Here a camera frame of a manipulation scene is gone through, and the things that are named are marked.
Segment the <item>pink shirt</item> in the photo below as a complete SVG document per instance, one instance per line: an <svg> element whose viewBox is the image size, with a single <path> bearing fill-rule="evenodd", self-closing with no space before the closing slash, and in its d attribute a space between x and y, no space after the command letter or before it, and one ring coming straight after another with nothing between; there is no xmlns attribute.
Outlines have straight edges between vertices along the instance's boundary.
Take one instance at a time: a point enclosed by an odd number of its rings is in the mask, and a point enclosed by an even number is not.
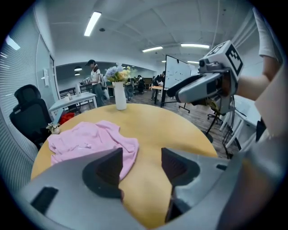
<svg viewBox="0 0 288 230"><path fill-rule="evenodd" d="M48 137L49 148L56 155L51 156L51 164L76 157L123 148L122 180L135 162L139 143L136 138L120 135L120 127L102 120L98 123L80 122L74 128Z"/></svg>

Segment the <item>black tripod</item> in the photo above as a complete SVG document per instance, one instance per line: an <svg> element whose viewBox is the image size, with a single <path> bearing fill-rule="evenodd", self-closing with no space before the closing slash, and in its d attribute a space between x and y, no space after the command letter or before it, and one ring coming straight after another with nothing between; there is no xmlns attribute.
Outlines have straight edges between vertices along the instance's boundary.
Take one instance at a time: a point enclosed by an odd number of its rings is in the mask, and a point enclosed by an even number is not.
<svg viewBox="0 0 288 230"><path fill-rule="evenodd" d="M215 115L215 117L214 117L214 119L213 119L213 121L212 121L212 123L211 123L209 129L208 129L207 131L202 131L202 133L205 134L205 136L208 138L208 140L209 140L211 143L213 142L213 137L209 134L209 132L210 132L212 126L214 125L214 123L215 123L217 117L218 117L218 113L216 112L216 115Z"/></svg>

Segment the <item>small white vase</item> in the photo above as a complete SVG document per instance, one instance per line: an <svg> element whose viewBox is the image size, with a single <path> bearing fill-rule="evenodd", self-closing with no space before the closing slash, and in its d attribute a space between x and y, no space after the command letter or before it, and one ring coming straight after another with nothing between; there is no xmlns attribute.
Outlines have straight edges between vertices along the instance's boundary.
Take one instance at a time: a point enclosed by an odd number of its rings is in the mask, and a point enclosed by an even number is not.
<svg viewBox="0 0 288 230"><path fill-rule="evenodd" d="M56 129L52 129L52 130L51 130L51 133L52 133L52 134L59 134L59 133L60 133L59 127L57 127Z"/></svg>
<svg viewBox="0 0 288 230"><path fill-rule="evenodd" d="M126 97L124 92L123 82L115 82L115 102L118 110L125 110L127 108Z"/></svg>

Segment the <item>red cloth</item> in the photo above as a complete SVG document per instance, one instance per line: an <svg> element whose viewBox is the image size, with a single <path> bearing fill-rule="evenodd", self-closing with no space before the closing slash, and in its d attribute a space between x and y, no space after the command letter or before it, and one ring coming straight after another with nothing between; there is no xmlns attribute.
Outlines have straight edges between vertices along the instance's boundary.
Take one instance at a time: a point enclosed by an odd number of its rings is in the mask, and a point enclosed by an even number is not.
<svg viewBox="0 0 288 230"><path fill-rule="evenodd" d="M74 116L75 116L75 113L66 113L66 114L62 115L61 119L60 119L60 124L64 124L66 121L68 121L69 119L71 119Z"/></svg>

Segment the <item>wooden floor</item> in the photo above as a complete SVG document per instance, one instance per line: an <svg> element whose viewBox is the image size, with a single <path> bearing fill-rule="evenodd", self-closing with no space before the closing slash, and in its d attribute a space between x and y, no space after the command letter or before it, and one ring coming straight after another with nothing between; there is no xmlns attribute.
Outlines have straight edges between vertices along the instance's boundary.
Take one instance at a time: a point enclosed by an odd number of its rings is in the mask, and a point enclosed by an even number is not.
<svg viewBox="0 0 288 230"><path fill-rule="evenodd" d="M151 101L150 98L152 96L152 92L151 91L146 91L144 92L143 95L138 94L135 95L133 97L132 101L127 101L127 103L139 103L139 104L146 104L146 105L152 105L152 106L158 106L160 107L160 102L158 102L158 105L154 105L154 101ZM107 105L111 105L111 104L115 104L115 98L112 97L110 98L109 102L106 102ZM207 119L207 114L212 114L213 111L210 109L210 107L208 106L193 106L191 104L186 105L186 108L190 110L190 113L188 113L188 111L179 108L179 105L184 106L184 104L181 103L168 103L164 106L165 109L168 109L170 111L173 111L177 114L179 114L180 116L186 118L188 121L192 122L194 125L196 125L200 130L206 131L209 126L212 123L212 119L210 118L209 120ZM81 106L81 112L85 112L86 110L89 110L91 108L94 108L93 103L90 103L89 105L83 105ZM210 134L213 137L213 146L218 154L219 157L221 158L226 158L226 153L225 153L225 149L222 145L222 135L223 133L226 134L226 129L222 132L219 131L220 128L220 123L217 124L215 123L212 127L212 129L210 130ZM230 145L230 147L228 148L228 152L230 154L236 154L239 151L237 145L235 142L232 143L232 145Z"/></svg>

